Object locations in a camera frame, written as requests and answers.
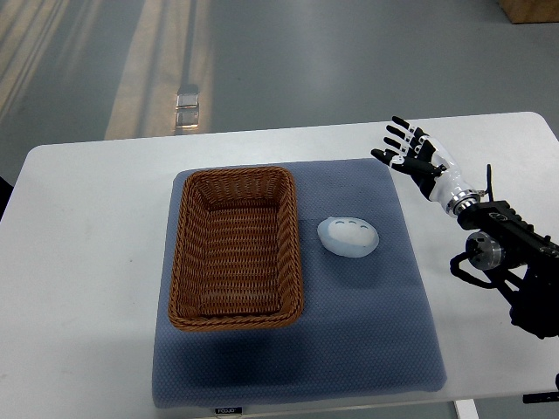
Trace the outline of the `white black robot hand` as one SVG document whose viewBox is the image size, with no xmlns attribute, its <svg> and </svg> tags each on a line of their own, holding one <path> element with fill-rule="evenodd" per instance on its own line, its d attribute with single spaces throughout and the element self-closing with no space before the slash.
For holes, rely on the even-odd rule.
<svg viewBox="0 0 559 419">
<path fill-rule="evenodd" d="M 421 127 L 398 116 L 391 119 L 383 138 L 387 148 L 374 148 L 371 154 L 389 168 L 408 175 L 421 194 L 439 203 L 449 216 L 481 201 L 481 194 L 464 181 L 451 154 Z"/>
</svg>

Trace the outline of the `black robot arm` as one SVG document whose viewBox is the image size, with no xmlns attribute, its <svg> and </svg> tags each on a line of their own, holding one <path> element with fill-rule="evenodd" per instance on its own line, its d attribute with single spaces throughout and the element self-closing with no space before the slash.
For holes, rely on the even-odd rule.
<svg viewBox="0 0 559 419">
<path fill-rule="evenodd" d="M 558 335 L 558 245 L 535 233 L 506 201 L 493 199 L 487 167 L 485 203 L 460 204 L 458 224 L 472 230 L 450 261 L 453 276 L 496 289 L 510 305 L 511 324 L 540 339 Z"/>
</svg>

